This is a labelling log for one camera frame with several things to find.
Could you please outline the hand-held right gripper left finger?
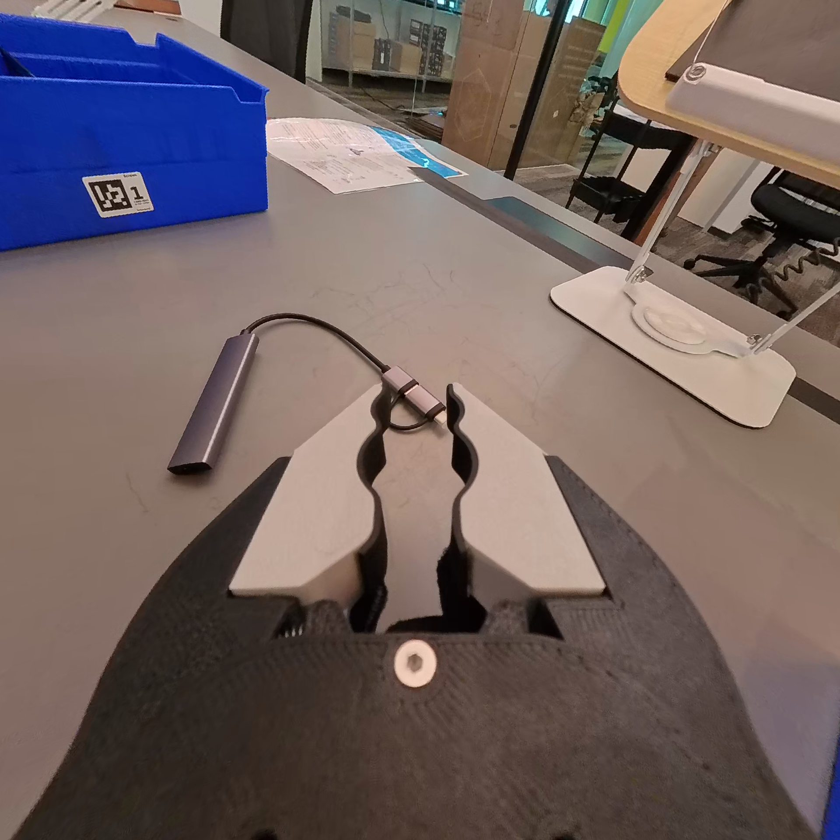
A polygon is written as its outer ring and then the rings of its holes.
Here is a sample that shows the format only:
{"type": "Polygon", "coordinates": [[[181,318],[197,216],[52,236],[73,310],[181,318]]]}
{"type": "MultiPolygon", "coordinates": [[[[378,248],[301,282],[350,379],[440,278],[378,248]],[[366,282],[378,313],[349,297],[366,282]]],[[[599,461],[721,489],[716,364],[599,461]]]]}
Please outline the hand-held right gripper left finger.
{"type": "Polygon", "coordinates": [[[382,443],[375,385],[298,446],[229,584],[235,596],[284,595],[301,603],[355,603],[361,552],[376,533],[372,478],[363,446],[382,443]]]}

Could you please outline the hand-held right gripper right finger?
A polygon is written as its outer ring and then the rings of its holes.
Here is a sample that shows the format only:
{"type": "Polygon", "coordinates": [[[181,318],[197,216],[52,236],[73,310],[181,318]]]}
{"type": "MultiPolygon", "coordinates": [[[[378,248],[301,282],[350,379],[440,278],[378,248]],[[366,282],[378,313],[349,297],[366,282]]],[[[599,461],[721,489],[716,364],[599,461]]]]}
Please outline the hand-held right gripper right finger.
{"type": "Polygon", "coordinates": [[[451,466],[464,483],[452,540],[467,595],[486,609],[504,601],[603,596],[606,583],[554,460],[462,384],[448,386],[447,420],[451,466]]]}

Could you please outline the grey usb hub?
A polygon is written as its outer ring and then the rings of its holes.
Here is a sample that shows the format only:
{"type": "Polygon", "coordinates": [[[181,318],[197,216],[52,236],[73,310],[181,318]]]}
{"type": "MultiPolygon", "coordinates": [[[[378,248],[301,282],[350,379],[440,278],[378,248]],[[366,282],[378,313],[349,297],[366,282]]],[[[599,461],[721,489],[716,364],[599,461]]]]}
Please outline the grey usb hub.
{"type": "Polygon", "coordinates": [[[215,467],[256,357],[259,345],[257,331],[275,322],[306,323],[328,332],[378,370],[381,382],[392,393],[392,405],[405,402],[417,415],[414,423],[390,421],[388,427],[391,430],[410,434],[429,424],[447,424],[448,410],[444,403],[403,368],[386,364],[361,342],[330,322],[303,313],[282,311],[258,318],[226,340],[167,466],[170,473],[175,476],[199,475],[215,467]]]}

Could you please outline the blue bin with marker label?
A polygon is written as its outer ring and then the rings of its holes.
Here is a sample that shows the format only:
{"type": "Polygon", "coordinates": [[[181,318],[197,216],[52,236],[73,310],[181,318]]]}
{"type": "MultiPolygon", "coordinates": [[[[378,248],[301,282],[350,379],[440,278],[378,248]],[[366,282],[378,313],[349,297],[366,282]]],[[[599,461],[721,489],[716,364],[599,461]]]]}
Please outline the blue bin with marker label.
{"type": "Polygon", "coordinates": [[[1,16],[1,250],[261,213],[267,88],[158,34],[1,16]]]}

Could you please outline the white base acrylic leg stand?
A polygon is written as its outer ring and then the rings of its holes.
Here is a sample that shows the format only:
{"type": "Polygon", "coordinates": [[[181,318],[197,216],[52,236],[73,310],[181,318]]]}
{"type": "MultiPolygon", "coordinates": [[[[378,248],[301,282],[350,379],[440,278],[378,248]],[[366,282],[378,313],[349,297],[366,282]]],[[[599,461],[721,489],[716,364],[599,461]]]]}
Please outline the white base acrylic leg stand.
{"type": "Polygon", "coordinates": [[[605,266],[552,304],[735,424],[767,427],[795,379],[772,333],[748,336],[648,279],[648,256],[714,145],[838,187],[838,2],[662,2],[626,48],[617,86],[636,114],[695,139],[630,268],[605,266]]]}

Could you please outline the black utility cart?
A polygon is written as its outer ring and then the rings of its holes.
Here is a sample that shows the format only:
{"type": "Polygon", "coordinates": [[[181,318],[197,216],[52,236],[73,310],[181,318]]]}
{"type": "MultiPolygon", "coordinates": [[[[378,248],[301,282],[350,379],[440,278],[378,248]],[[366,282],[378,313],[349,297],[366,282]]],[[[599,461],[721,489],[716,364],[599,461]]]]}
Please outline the black utility cart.
{"type": "Polygon", "coordinates": [[[570,207],[575,198],[582,200],[596,210],[596,223],[603,216],[612,216],[614,222],[625,223],[621,236],[635,240],[665,194],[666,187],[679,172],[693,143],[693,139],[685,133],[657,122],[639,119],[633,112],[621,111],[614,104],[601,120],[593,146],[581,173],[574,179],[565,206],[570,207]],[[628,144],[630,153],[617,175],[588,175],[590,162],[605,136],[628,144]],[[625,183],[623,179],[638,151],[668,152],[668,157],[644,192],[625,183]]]}

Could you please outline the white printed paper sheet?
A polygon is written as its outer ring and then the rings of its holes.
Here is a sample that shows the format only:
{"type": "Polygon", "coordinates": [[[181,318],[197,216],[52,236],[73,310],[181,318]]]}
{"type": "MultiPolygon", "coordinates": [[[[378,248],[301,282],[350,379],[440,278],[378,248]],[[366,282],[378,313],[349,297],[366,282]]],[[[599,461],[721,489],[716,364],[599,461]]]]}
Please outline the white printed paper sheet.
{"type": "Polygon", "coordinates": [[[338,119],[270,119],[268,153],[332,194],[414,183],[413,167],[390,151],[371,125],[338,119]]]}

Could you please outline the blue and white leaflet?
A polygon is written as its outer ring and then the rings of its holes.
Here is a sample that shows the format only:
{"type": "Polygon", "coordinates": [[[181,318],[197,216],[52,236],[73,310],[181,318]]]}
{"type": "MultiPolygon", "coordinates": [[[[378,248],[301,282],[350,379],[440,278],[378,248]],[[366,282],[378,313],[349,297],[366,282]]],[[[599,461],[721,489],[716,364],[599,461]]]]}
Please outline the blue and white leaflet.
{"type": "Polygon", "coordinates": [[[460,169],[439,160],[415,140],[402,133],[379,126],[371,126],[371,129],[383,139],[390,151],[394,152],[410,167],[423,168],[446,179],[466,175],[460,169]]]}

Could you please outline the black office chair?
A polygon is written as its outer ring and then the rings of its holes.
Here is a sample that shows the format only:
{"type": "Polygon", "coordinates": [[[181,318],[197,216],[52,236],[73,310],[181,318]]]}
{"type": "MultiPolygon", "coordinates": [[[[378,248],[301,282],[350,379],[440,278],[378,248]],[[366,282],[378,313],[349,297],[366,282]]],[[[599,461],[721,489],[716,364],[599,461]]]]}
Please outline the black office chair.
{"type": "Polygon", "coordinates": [[[759,213],[742,221],[742,226],[771,235],[761,255],[753,260],[698,255],[687,259],[684,268],[698,262],[714,269],[697,272],[702,278],[733,277],[733,289],[757,305],[762,291],[768,291],[782,305],[778,317],[789,321],[798,309],[784,292],[781,282],[802,275],[805,267],[836,266],[839,236],[839,192],[774,167],[751,195],[759,213]]]}

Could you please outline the large cardboard box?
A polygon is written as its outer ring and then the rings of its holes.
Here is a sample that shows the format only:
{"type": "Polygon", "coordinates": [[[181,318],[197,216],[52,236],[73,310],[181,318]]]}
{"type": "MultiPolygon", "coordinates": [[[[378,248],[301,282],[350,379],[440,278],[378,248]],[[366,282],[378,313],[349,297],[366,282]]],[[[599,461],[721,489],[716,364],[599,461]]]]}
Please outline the large cardboard box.
{"type": "Polygon", "coordinates": [[[442,144],[488,165],[516,63],[522,1],[468,1],[461,18],[442,144]]]}
{"type": "Polygon", "coordinates": [[[591,124],[603,94],[586,87],[605,28],[582,17],[563,27],[534,114],[519,168],[571,163],[581,131],[591,124]]]}

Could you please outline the black pillar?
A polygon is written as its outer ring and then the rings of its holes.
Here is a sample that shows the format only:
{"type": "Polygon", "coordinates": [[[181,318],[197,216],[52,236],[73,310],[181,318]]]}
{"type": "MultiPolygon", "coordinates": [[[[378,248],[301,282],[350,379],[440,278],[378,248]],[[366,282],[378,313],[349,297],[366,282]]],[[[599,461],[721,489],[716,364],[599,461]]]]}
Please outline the black pillar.
{"type": "Polygon", "coordinates": [[[517,132],[512,142],[511,152],[509,153],[507,165],[503,173],[503,176],[510,181],[513,181],[517,173],[529,137],[532,121],[543,92],[543,87],[550,73],[553,56],[559,44],[565,19],[572,3],[572,1],[558,1],[555,4],[549,29],[542,44],[539,60],[532,77],[531,87],[523,106],[517,132]]]}

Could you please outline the storage shelf with boxes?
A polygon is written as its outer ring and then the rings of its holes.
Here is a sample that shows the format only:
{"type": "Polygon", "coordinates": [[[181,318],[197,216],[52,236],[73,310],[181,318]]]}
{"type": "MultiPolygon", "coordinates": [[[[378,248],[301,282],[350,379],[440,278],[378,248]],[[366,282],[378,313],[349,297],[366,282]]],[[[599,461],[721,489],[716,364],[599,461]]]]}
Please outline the storage shelf with boxes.
{"type": "Polygon", "coordinates": [[[452,81],[465,2],[321,1],[322,68],[452,81]]]}

